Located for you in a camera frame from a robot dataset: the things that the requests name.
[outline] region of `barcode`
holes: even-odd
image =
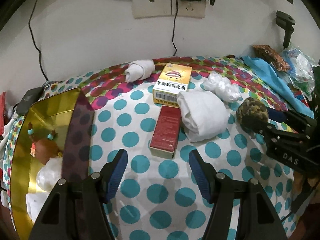
[[[156,98],[177,102],[177,97],[156,93]]]

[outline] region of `red box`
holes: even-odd
[[[178,143],[181,111],[179,108],[162,106],[153,133],[150,150],[151,154],[161,158],[173,159]]]

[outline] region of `brown snack bag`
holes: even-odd
[[[269,45],[253,45],[253,49],[258,57],[269,64],[272,63],[277,70],[288,71],[290,69],[289,64]]]

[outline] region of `doll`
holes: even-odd
[[[51,131],[47,138],[38,139],[34,136],[33,125],[30,122],[28,124],[28,134],[32,141],[30,154],[37,158],[43,165],[46,165],[50,158],[62,157],[58,145],[53,141],[56,135],[54,130]]]

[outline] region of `red object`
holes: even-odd
[[[0,95],[0,135],[4,133],[5,92]]]
[[[178,143],[180,121],[181,111],[179,108],[162,106],[150,147],[174,152]]]

